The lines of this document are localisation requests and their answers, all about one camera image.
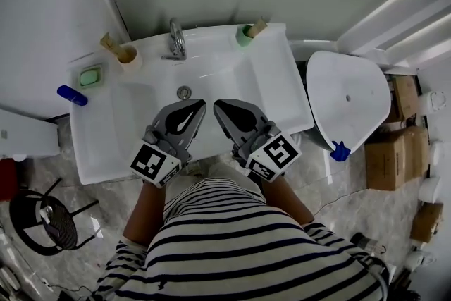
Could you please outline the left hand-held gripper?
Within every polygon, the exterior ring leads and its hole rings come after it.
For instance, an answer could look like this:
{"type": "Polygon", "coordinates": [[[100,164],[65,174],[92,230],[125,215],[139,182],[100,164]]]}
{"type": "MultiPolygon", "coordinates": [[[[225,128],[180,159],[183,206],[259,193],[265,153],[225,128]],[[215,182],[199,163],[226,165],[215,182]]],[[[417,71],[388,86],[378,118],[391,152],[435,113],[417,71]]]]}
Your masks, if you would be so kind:
{"type": "Polygon", "coordinates": [[[206,113],[203,99],[169,104],[157,114],[130,154],[130,170],[161,189],[192,159],[187,151],[206,113]]]}

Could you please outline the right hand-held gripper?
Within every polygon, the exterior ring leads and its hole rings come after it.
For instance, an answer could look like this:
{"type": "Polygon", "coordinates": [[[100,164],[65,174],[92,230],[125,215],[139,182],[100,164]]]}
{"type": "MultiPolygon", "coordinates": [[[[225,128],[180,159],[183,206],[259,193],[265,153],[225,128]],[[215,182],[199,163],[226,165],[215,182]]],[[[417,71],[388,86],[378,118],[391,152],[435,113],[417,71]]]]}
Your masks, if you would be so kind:
{"type": "Polygon", "coordinates": [[[253,181],[272,183],[301,151],[286,132],[268,121],[255,104],[239,99],[218,99],[214,115],[226,137],[234,143],[233,156],[253,181]]]}

